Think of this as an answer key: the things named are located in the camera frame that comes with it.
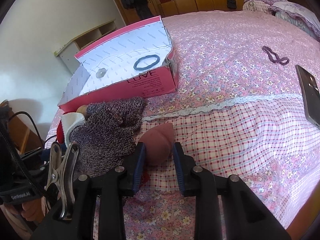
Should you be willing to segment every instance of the white wall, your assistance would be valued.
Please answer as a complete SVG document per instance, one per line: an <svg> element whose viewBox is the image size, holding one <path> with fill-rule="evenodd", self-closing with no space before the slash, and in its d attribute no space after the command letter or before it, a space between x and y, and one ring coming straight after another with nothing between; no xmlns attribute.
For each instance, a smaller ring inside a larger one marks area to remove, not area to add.
<svg viewBox="0 0 320 240"><path fill-rule="evenodd" d="M124 26L113 0L16 0L0 24L0 102L28 112L45 138L71 77L53 52L113 18Z"/></svg>

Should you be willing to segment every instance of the metal screw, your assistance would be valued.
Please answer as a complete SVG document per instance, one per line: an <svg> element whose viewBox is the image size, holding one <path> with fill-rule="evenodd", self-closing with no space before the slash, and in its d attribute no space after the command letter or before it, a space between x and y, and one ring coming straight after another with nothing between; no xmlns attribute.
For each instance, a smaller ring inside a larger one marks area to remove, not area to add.
<svg viewBox="0 0 320 240"><path fill-rule="evenodd" d="M230 176L230 180L233 181L233 182L237 182L237 181L239 181L239 176L237 176L237 175L231 175L231 176Z"/></svg>
<svg viewBox="0 0 320 240"><path fill-rule="evenodd" d="M79 179L79 181L85 181L85 180L87 180L87 178L88 178L87 175L81 174L78 179Z"/></svg>
<svg viewBox="0 0 320 240"><path fill-rule="evenodd" d="M124 167L123 166L117 166L117 167L115 167L115 171L116 172L122 172L122 171L124 171Z"/></svg>
<svg viewBox="0 0 320 240"><path fill-rule="evenodd" d="M203 169L202 169L201 166L194 166L194 167L193 167L193 171L194 171L194 172L201 172L201 171L203 171Z"/></svg>

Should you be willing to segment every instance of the black device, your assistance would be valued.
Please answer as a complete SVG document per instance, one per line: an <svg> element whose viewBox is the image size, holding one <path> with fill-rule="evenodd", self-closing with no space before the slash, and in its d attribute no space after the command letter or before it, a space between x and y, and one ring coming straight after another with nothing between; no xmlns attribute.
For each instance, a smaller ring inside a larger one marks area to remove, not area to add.
<svg viewBox="0 0 320 240"><path fill-rule="evenodd" d="M306 118L320 129L320 94L315 77L299 65L296 65L296 70L300 82Z"/></svg>
<svg viewBox="0 0 320 240"><path fill-rule="evenodd" d="M196 196L195 240L222 240L218 195L221 195L228 239L290 240L290 236L259 198L237 176L213 175L196 166L185 155L180 143L172 149L177 181L183 196ZM60 219L58 201L34 231L31 240L92 239L97 195L100 199L99 239L125 240L123 196L134 196L139 189L145 161L145 145L126 157L105 175L81 175L74 182L75 203L71 220Z"/></svg>

